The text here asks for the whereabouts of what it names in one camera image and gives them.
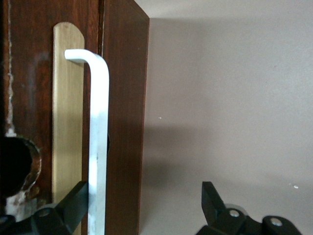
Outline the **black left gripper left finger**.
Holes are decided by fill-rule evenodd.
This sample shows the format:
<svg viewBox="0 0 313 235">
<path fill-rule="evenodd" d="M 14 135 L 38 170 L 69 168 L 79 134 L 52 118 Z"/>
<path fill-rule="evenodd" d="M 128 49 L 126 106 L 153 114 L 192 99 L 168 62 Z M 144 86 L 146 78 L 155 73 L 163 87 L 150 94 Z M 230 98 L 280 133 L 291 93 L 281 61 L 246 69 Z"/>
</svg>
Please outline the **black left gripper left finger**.
<svg viewBox="0 0 313 235">
<path fill-rule="evenodd" d="M 80 181 L 56 206 L 37 210 L 17 222 L 12 215 L 0 217 L 2 235 L 72 235 L 88 211 L 88 183 Z"/>
</svg>

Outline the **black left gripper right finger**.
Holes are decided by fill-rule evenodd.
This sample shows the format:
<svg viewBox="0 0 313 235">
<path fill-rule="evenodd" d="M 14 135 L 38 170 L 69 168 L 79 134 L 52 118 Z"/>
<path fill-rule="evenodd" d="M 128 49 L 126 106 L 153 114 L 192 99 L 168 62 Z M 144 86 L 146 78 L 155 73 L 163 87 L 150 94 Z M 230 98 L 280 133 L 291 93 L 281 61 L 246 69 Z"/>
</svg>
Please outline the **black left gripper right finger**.
<svg viewBox="0 0 313 235">
<path fill-rule="evenodd" d="M 269 215 L 262 222 L 253 220 L 240 209 L 226 207 L 212 182 L 203 182 L 201 207 L 207 225 L 199 235 L 299 235 L 301 232 L 289 220 Z"/>
</svg>

